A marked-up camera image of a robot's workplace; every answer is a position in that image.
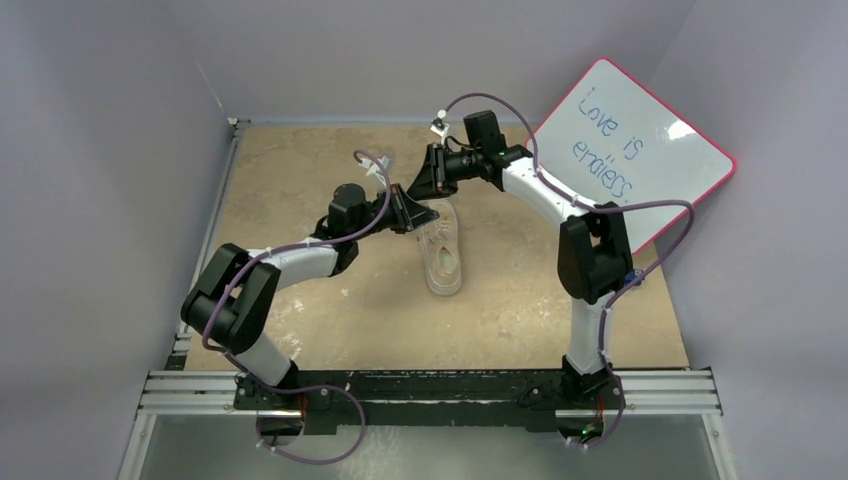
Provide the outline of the beige sneaker shoe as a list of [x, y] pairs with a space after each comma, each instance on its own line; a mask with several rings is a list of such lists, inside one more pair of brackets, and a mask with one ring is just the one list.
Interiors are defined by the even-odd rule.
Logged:
[[425, 205], [438, 213], [436, 220], [417, 233], [426, 281], [434, 294], [452, 296], [462, 284], [458, 216], [446, 199], [430, 200]]

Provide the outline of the white shoelace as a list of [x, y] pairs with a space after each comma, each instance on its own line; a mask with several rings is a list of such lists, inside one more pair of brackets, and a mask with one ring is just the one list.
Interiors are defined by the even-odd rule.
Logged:
[[455, 220], [437, 220], [425, 227], [420, 240], [424, 255], [441, 267], [459, 263], [459, 226]]

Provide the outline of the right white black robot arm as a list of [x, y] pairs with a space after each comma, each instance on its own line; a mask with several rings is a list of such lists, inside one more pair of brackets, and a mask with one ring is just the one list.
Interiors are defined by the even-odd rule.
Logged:
[[557, 275], [572, 307], [561, 392], [569, 404], [584, 407], [615, 380], [606, 352], [610, 303], [633, 267], [623, 215], [614, 203], [579, 206], [575, 194], [545, 179], [532, 151], [507, 144], [493, 112], [470, 114], [464, 125], [467, 142], [452, 149], [446, 123], [434, 121], [441, 138], [427, 146], [408, 193], [415, 200], [446, 198], [459, 182], [482, 179], [557, 228]]

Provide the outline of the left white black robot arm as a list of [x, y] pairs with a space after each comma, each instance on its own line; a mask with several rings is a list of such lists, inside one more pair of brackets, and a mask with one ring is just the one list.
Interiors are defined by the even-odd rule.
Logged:
[[313, 234], [301, 242], [264, 250], [220, 246], [187, 295], [180, 318], [205, 346], [261, 381], [259, 395], [272, 408], [287, 408], [297, 399], [298, 367], [265, 332], [275, 294], [344, 272], [363, 237], [383, 230], [405, 234], [436, 220], [424, 203], [443, 195], [434, 187], [404, 190], [393, 184], [370, 200], [360, 185], [343, 184]]

